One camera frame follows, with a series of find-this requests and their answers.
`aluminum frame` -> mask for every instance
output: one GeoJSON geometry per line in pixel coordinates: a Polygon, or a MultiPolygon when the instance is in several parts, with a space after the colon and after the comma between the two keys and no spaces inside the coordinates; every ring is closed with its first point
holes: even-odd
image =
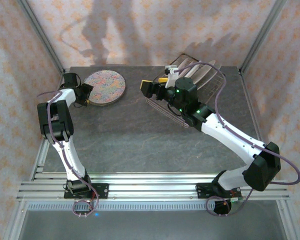
{"type": "Polygon", "coordinates": [[[281,13],[282,8],[284,7],[287,0],[276,0],[272,9],[270,10],[264,24],[262,25],[258,35],[256,36],[248,54],[246,55],[241,67],[240,72],[241,74],[245,74],[254,59],[254,57],[257,55],[262,43],[268,36],[268,33],[270,32],[271,27],[274,25],[277,17],[281,13]]]}
{"type": "MultiPolygon", "coordinates": [[[[37,168],[33,181],[22,182],[17,196],[20,202],[10,220],[14,224],[9,224],[10,231],[6,233],[5,240],[19,238],[27,211],[70,211],[69,206],[74,200],[63,198],[66,173],[42,172],[42,169],[37,168]]],[[[93,183],[110,183],[108,199],[100,199],[101,211],[124,211],[123,206],[135,206],[132,207],[133,211],[142,210],[136,205],[145,209],[153,208],[153,205],[161,206],[162,211],[170,208],[181,211],[205,210],[202,207],[205,200],[198,199],[195,186],[199,182],[211,182],[216,175],[217,173],[180,172],[97,173],[90,177],[93,183]]],[[[247,196],[249,191],[249,187],[241,189],[243,196],[247,196]]],[[[286,186],[270,184],[263,192],[252,192],[250,200],[276,201],[287,239],[300,239],[300,228],[286,186]]]]}
{"type": "Polygon", "coordinates": [[[17,0],[19,3],[21,9],[23,10],[25,16],[28,18],[33,30],[41,40],[44,48],[46,49],[47,53],[51,57],[51,60],[53,61],[53,64],[58,69],[60,73],[63,73],[65,71],[60,59],[58,58],[58,55],[56,54],[52,44],[50,43],[45,31],[41,27],[35,13],[31,9],[29,3],[27,0],[17,0]]]}

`dark stone surface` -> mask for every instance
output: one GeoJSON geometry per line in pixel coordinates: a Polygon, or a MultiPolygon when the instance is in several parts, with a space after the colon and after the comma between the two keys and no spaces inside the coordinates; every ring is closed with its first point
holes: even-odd
{"type": "MultiPolygon", "coordinates": [[[[93,72],[109,69],[126,81],[121,99],[107,106],[70,107],[73,142],[89,173],[115,172],[220,172],[244,165],[231,150],[194,128],[183,128],[146,103],[141,80],[153,80],[160,66],[72,67],[82,81],[93,72]]],[[[228,122],[256,138],[253,121],[236,67],[222,67],[227,86],[219,112],[228,122]]],[[[64,172],[49,147],[44,172],[64,172]]]]}

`patterned fabric wall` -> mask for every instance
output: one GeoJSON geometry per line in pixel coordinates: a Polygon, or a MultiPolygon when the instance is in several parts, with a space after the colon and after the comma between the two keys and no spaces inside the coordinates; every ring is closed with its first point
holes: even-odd
{"type": "Polygon", "coordinates": [[[36,95],[59,79],[17,1],[0,0],[0,239],[42,139],[36,95]]]}
{"type": "Polygon", "coordinates": [[[63,67],[240,66],[275,0],[29,0],[63,67]]]}
{"type": "MultiPolygon", "coordinates": [[[[300,169],[300,0],[287,1],[245,80],[264,139],[300,169]]],[[[280,178],[297,175],[283,162],[280,178]]],[[[288,189],[300,224],[300,184],[288,189]]]]}

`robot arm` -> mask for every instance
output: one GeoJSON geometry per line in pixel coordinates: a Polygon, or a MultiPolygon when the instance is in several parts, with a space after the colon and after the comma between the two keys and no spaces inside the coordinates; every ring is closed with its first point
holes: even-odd
{"type": "Polygon", "coordinates": [[[193,84],[192,79],[177,78],[178,73],[175,70],[177,70],[176,66],[166,67],[167,82],[155,83],[143,80],[140,86],[143,95],[151,98],[155,94],[157,100],[167,101],[169,105],[180,111],[181,117],[190,127],[217,139],[235,152],[246,164],[234,170],[220,172],[210,186],[204,186],[206,188],[204,195],[207,198],[211,196],[228,198],[233,189],[244,186],[251,186],[258,191],[265,190],[281,169],[280,159],[254,146],[279,153],[278,146],[273,142],[266,145],[253,139],[221,118],[227,127],[245,139],[249,139],[252,145],[248,145],[228,131],[219,122],[215,110],[198,101],[197,86],[193,84]]]}
{"type": "Polygon", "coordinates": [[[73,143],[74,125],[70,116],[69,106],[72,103],[87,106],[87,100],[92,89],[92,86],[85,83],[78,85],[77,75],[75,73],[65,73],[64,84],[59,89],[62,94],[51,104],[50,117],[52,118],[51,125],[53,135],[63,146],[66,159],[62,153],[62,147],[53,140],[49,130],[47,107],[50,101],[40,103],[37,106],[41,134],[43,138],[47,139],[57,150],[65,167],[67,176],[66,188],[72,194],[79,196],[85,196],[85,194],[91,192],[91,190],[78,180],[78,177],[87,183],[91,183],[91,181],[85,167],[78,158],[73,143]]]}

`wire dish rack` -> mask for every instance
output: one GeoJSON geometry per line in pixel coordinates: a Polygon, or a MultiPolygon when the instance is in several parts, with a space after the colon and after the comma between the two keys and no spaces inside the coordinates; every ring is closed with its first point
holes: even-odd
{"type": "MultiPolygon", "coordinates": [[[[184,68],[190,64],[199,62],[198,59],[182,53],[180,54],[173,62],[169,65],[177,65],[179,69],[184,68]]],[[[210,64],[215,66],[217,69],[220,69],[221,64],[216,63],[216,61],[210,61],[210,64]]],[[[167,78],[163,70],[153,81],[158,82],[159,78],[167,78]]],[[[184,71],[179,73],[179,77],[187,77],[193,80],[193,83],[197,86],[198,89],[198,98],[201,103],[207,104],[213,96],[215,96],[223,84],[223,77],[215,69],[211,68],[208,65],[196,65],[189,67],[184,71]]],[[[172,119],[179,125],[184,128],[188,128],[189,125],[185,123],[182,117],[173,114],[168,108],[167,105],[162,101],[157,101],[155,97],[145,98],[146,102],[158,110],[160,113],[166,115],[168,118],[172,119]]]]}

